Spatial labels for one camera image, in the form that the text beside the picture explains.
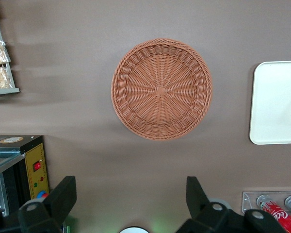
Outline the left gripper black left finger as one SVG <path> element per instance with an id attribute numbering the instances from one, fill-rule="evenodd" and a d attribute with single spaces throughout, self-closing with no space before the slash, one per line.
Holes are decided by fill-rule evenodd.
<path id="1" fill-rule="evenodd" d="M 31 201 L 20 208 L 17 217 L 21 232 L 60 233 L 76 201 L 76 178 L 66 176 L 43 201 Z"/>

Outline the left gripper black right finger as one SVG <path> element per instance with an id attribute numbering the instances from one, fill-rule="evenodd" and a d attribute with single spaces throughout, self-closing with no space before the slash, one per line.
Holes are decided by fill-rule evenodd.
<path id="1" fill-rule="evenodd" d="M 178 233 L 241 233 L 243 218 L 217 201 L 206 196 L 197 177 L 186 180 L 186 203 L 191 218 L 186 220 Z"/>

